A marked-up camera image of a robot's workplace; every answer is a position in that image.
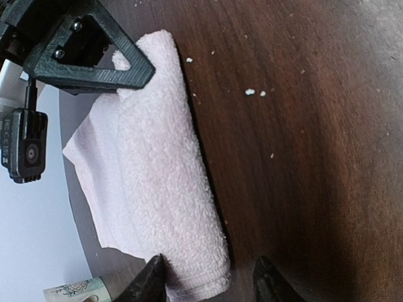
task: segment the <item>pink towel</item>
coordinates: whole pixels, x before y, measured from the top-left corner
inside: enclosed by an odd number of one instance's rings
[[[137,45],[157,69],[145,89],[104,94],[64,155],[75,165],[102,247],[169,262],[171,301],[227,290],[225,236],[200,155],[177,50],[159,31]],[[116,69],[130,68],[123,55]]]

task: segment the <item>black 3d-printed bracket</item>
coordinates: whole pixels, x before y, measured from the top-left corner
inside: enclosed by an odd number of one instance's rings
[[[14,0],[0,21],[0,56],[67,92],[141,89],[155,73],[98,0]],[[127,58],[129,70],[96,68],[111,44]]]

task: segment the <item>dark wood surface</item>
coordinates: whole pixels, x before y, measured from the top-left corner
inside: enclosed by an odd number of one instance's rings
[[[308,301],[403,300],[400,2],[103,2],[133,38],[178,44],[234,267],[213,301],[252,301],[263,254]],[[92,102],[62,94],[64,143]],[[143,264],[99,248],[66,164],[89,265],[116,295]]]

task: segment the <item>white crumb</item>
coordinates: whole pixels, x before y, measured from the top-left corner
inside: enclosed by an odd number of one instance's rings
[[[246,89],[246,91],[245,91],[245,94],[247,95],[247,96],[252,96],[253,94],[255,94],[255,90],[254,89]]]

